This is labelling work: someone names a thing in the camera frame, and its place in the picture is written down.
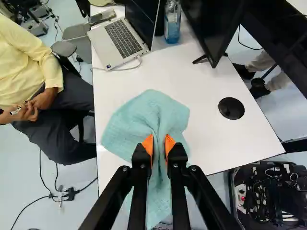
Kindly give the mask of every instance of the monitor stand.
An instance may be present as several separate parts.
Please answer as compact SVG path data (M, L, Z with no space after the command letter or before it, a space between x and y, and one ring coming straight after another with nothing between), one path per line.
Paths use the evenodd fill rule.
M207 58L207 55L204 54L203 56L199 57L198 59L194 60L192 63L193 64L198 64L200 63L202 60L205 60Z

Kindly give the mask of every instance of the pen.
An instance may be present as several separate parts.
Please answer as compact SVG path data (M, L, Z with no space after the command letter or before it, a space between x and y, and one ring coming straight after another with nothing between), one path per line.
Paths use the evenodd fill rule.
M15 111L10 111L10 115L16 115L21 110L21 105Z
M19 106L15 111L10 111L11 115L16 115L21 110L21 106Z

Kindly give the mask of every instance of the towel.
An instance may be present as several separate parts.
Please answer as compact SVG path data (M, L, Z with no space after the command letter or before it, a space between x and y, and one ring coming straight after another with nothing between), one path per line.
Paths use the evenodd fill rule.
M131 162L138 143L153 135L154 159L147 194L147 229L153 228L171 213L170 181L165 164L165 136L181 142L188 154L182 135L187 128L189 109L162 92L146 90L119 108L111 117L102 136L102 145L110 152ZM125 204L131 206L132 192Z

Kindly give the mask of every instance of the floor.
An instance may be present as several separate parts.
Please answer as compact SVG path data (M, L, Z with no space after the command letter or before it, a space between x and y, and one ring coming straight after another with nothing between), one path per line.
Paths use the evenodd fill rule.
M50 0L48 6L59 16L61 29L83 23L86 20L81 16L74 0ZM56 29L53 19L47 19L49 25L48 35L41 37L44 43L51 46L55 42ZM237 42L236 33L227 53L232 62L244 64L246 60L252 60L259 51L246 49ZM58 30L57 40L61 39L61 31ZM240 41L252 46L259 47L257 42L241 28ZM79 64L71 59L81 75L92 84L91 65ZM274 76L280 70L275 70L267 77ZM307 125L307 100L298 89L291 84L289 87L271 93L269 96L257 100L262 111L266 115L276 134L282 140L288 140L306 135ZM94 120L85 120L85 138L89 142L94 141ZM39 148L30 143L26 136L20 134L10 125L0 129L0 229L10 229L19 211L31 201L47 195L39 178ZM307 165L307 154L292 153L277 156L273 160L292 161L297 164ZM53 188L56 177L55 164L47 157L42 157L43 178L49 188ZM65 188L73 186L82 188L97 176L95 159L79 163L73 166L60 166L58 185ZM209 176L221 199L229 208L228 186L226 172ZM58 203L51 200L41 200L28 208L18 220L14 230L37 228L40 230L76 230L84 217L98 198L97 183L94 183L82 193L76 196L73 202L64 202L60 208ZM193 227L196 230L206 229L199 213L192 217Z

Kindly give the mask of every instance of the yellow shirt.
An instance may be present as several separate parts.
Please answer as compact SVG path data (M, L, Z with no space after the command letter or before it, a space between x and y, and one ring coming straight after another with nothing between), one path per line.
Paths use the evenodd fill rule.
M0 109L30 99L43 84L63 90L63 73L51 49L0 14Z

